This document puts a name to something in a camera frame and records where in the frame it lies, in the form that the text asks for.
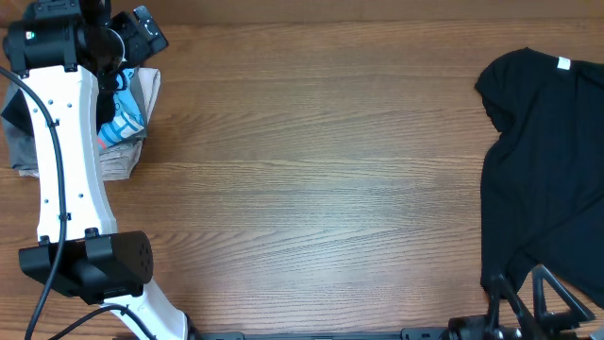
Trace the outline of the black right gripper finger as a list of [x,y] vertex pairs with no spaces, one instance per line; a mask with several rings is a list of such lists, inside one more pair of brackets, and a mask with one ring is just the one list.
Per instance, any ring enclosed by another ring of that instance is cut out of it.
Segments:
[[536,319],[520,297],[517,296],[506,278],[501,275],[491,277],[488,295],[489,307],[485,321],[486,339],[505,339],[503,331],[499,329],[499,305],[502,299],[508,302],[515,314],[523,339],[537,340],[543,338],[543,331]]
[[[570,331],[581,323],[596,319],[596,315],[568,291],[542,264],[531,270],[533,288],[533,310],[539,326],[545,331]],[[547,310],[544,282],[568,307],[566,312],[551,313]]]

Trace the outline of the black t-shirt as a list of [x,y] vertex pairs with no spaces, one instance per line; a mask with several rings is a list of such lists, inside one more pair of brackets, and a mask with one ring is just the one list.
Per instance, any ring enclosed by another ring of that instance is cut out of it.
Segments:
[[[114,93],[101,92],[96,104],[96,132],[100,133],[101,127],[110,123],[115,116]],[[5,101],[1,109],[3,129],[7,139],[24,139],[27,142],[34,140],[32,122],[27,112],[24,93],[14,82],[10,82],[6,92]]]

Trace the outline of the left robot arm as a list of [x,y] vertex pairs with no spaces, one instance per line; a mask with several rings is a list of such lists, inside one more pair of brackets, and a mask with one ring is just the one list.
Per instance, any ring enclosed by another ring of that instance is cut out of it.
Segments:
[[167,46],[146,7],[113,13],[107,1],[36,1],[9,25],[2,73],[25,97],[41,192],[38,241],[19,265],[45,292],[111,312],[141,339],[195,339],[154,280],[148,237],[119,231],[97,146],[99,93],[123,89],[126,68]]

